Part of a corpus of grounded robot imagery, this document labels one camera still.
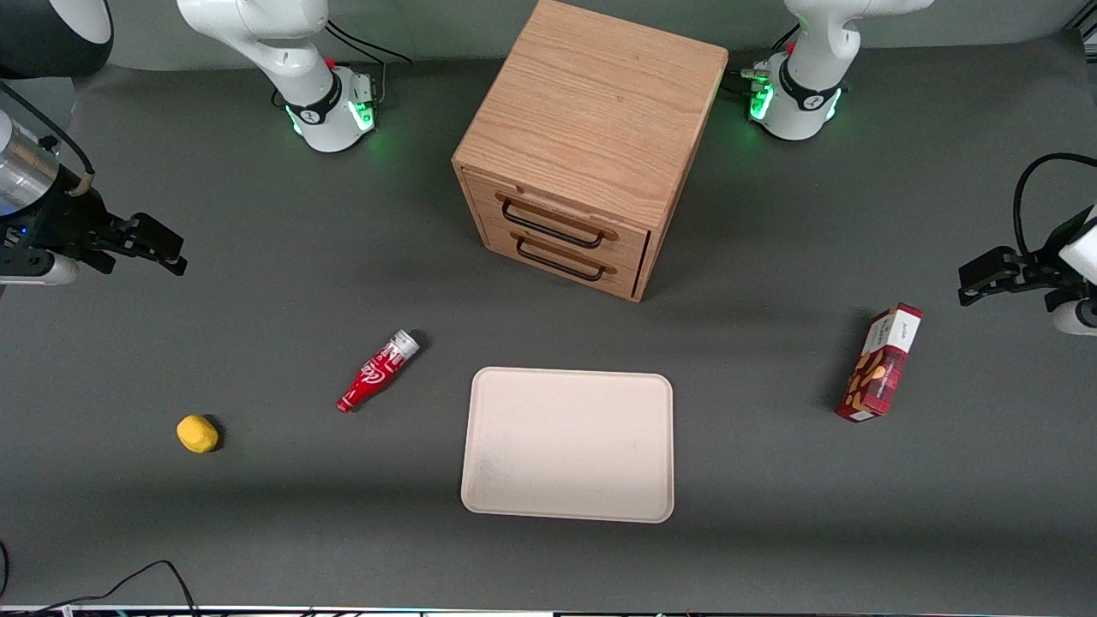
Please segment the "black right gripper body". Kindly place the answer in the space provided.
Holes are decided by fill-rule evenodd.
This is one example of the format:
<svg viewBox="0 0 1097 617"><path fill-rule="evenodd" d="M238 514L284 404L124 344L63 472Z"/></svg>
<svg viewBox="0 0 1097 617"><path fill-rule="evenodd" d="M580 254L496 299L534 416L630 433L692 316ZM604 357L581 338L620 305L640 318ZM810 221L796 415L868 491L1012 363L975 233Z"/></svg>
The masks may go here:
<svg viewBox="0 0 1097 617"><path fill-rule="evenodd" d="M73 198L50 189L30 207L3 215L3 276L78 276L81 263L90 266L90 249L117 247L120 223L95 190Z"/></svg>

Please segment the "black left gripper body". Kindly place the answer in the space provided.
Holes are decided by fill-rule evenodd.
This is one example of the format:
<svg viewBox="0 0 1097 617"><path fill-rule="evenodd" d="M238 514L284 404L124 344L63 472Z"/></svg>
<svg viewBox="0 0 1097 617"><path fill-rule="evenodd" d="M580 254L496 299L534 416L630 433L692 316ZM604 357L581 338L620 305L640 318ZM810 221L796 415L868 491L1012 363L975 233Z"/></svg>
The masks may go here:
<svg viewBox="0 0 1097 617"><path fill-rule="evenodd" d="M1018 249L1022 255L1022 292L1049 289L1063 298L1093 298L1094 276L1082 273L1079 266L1067 262L1062 251L1079 243L1094 231L1094 206L1053 228L1041 249L1029 248L1024 223L1018 223Z"/></svg>

